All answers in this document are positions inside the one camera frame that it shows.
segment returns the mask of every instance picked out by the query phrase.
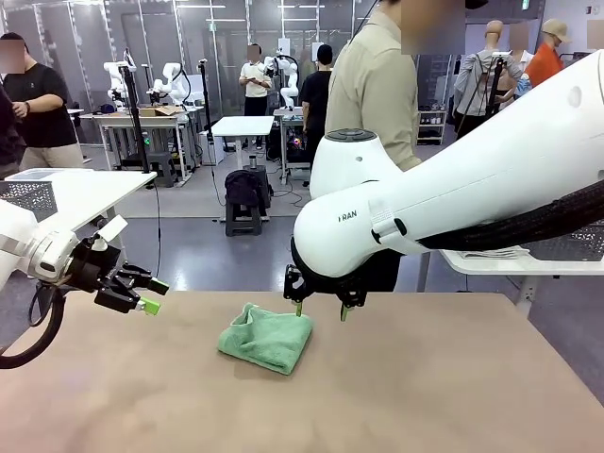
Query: mesh crate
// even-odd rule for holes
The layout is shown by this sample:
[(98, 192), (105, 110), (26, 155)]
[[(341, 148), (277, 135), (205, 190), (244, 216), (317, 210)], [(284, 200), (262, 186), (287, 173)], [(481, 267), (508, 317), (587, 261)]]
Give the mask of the mesh crate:
[(0, 199), (31, 210), (38, 222), (57, 212), (51, 181), (0, 181)]
[(601, 261), (604, 257), (604, 221), (578, 229), (560, 238), (526, 243), (523, 247), (537, 260)]

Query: black t-shirt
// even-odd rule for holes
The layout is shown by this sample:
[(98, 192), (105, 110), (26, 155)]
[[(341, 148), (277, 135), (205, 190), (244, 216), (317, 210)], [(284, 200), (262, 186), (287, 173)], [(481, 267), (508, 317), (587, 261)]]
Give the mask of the black t-shirt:
[(67, 113), (67, 86), (52, 68), (36, 63), (25, 74), (8, 74), (4, 89), (13, 102), (24, 102), (45, 94), (55, 94), (63, 100), (59, 109), (44, 113), (29, 113), (17, 123), (17, 131), (27, 146), (52, 148), (77, 142), (76, 131)]
[(306, 77), (302, 85), (300, 100), (310, 104), (308, 130), (325, 132), (330, 77), (331, 71), (317, 71)]

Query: green cloth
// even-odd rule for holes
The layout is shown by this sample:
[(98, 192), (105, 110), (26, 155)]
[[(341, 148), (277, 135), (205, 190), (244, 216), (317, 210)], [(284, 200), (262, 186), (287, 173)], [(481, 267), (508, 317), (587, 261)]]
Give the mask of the green cloth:
[(242, 314), (220, 334), (218, 350), (269, 370), (289, 375), (312, 330), (312, 320), (277, 314), (245, 304)]

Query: human hand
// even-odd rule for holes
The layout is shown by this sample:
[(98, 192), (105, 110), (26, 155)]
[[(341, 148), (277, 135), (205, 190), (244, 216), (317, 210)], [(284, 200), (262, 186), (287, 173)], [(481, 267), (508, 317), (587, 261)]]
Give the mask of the human hand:
[(27, 107), (27, 103), (25, 102), (13, 102), (12, 111), (15, 112), (17, 118), (25, 118), (29, 113), (29, 108)]

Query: stool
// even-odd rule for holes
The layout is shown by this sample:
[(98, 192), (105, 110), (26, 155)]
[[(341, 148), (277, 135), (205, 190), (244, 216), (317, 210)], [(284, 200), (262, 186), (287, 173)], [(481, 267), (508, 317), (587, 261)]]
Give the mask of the stool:
[(148, 153), (149, 168), (152, 172), (157, 172), (156, 181), (161, 187), (174, 187), (175, 181), (178, 179), (172, 157), (168, 153), (152, 154)]
[[(241, 217), (251, 217), (251, 220), (238, 220)], [(262, 233), (262, 218), (258, 206), (245, 207), (242, 210), (242, 205), (237, 205), (227, 200), (225, 220), (225, 233), (229, 237), (245, 233), (259, 236)]]
[(271, 207), (271, 194), (268, 191), (268, 175), (266, 175), (266, 167), (264, 165), (257, 165), (256, 168), (251, 168), (249, 165), (243, 166), (244, 170), (253, 173), (262, 182), (261, 192), (262, 199), (264, 200), (264, 207)]

